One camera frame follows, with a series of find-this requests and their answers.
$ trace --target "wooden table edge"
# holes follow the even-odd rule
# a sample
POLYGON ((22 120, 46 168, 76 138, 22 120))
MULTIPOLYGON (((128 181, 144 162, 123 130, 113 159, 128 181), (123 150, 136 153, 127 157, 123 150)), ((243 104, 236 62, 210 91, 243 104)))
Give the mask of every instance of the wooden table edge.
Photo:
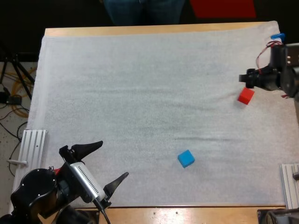
POLYGON ((264 22, 232 22, 161 26, 131 26, 131 27, 81 27, 81 28, 47 28, 45 36, 98 36, 98 35, 134 35, 219 31, 249 28, 264 22))

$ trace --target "jeans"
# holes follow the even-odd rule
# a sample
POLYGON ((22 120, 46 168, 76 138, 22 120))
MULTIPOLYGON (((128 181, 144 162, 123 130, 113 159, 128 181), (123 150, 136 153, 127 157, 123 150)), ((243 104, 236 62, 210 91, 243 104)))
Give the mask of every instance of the jeans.
POLYGON ((141 25, 142 16, 151 25, 178 24, 185 0, 104 0, 105 8, 116 26, 141 25))

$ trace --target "tripod leg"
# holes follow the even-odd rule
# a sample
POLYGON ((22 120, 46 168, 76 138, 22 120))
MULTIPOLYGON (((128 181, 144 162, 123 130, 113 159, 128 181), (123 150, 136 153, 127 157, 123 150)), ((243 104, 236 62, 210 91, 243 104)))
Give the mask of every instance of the tripod leg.
POLYGON ((30 80, 30 82, 32 84, 34 84, 34 79, 33 77, 27 72, 27 70, 23 67, 23 65, 21 65, 21 63, 19 62, 18 56, 15 56, 15 63, 16 65, 20 68, 20 70, 24 73, 24 75, 30 80))
POLYGON ((4 73, 5 73, 5 70, 6 70, 6 66, 7 66, 7 57, 5 58, 4 65, 3 65, 3 68, 2 68, 1 77, 0 77, 0 84, 2 84, 4 73))
POLYGON ((25 84, 25 82, 24 82, 24 79, 23 79, 23 77, 22 77, 22 75, 21 75, 21 73, 20 73, 20 71, 19 71, 19 69, 18 69, 17 63, 15 62, 14 59, 12 60, 11 63, 13 64, 13 66, 14 66, 14 70, 15 70, 16 73, 18 74, 18 77, 19 77, 19 79, 20 79, 20 81, 21 81, 21 83, 22 83, 22 85, 23 85, 23 87, 24 87, 26 93, 28 94, 29 98, 32 99, 31 92, 29 91, 28 87, 26 86, 26 84, 25 84))

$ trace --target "red wire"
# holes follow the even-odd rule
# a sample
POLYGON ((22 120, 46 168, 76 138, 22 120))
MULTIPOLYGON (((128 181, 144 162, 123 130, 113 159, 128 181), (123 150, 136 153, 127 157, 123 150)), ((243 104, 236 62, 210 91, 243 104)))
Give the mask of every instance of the red wire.
POLYGON ((281 45, 282 42, 281 41, 270 41, 266 44, 266 47, 262 50, 262 52, 257 56, 256 58, 256 66, 257 66, 257 69, 260 73, 260 75, 262 74, 262 71, 260 69, 260 65, 259 65, 259 59, 260 59, 260 56, 268 49, 268 48, 272 48, 276 45, 281 45))

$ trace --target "wooden board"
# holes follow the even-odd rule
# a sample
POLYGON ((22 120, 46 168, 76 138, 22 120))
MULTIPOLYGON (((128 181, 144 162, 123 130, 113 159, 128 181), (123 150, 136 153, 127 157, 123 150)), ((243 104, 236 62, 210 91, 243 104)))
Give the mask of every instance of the wooden board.
MULTIPOLYGON (((48 28, 45 36, 95 36, 95 35, 133 35, 231 30, 249 28, 262 22, 214 23, 169 26, 134 27, 91 27, 91 28, 48 28)), ((258 209, 277 209, 281 207, 209 207, 209 208, 110 208, 106 212, 112 224, 257 224, 258 209)), ((50 224, 55 215, 44 224, 50 224)), ((100 224, 105 224, 100 214, 100 224)))
POLYGON ((263 22, 232 22, 191 25, 132 26, 132 27, 83 27, 83 28, 47 28, 45 36, 98 36, 128 34, 160 34, 202 32, 248 28, 263 22))
MULTIPOLYGON (((111 224, 258 224, 258 209, 285 207, 223 207, 223 208, 110 208, 106 213, 111 224)), ((43 219, 52 223, 55 215, 43 219)), ((100 214, 100 224, 106 224, 100 214)))

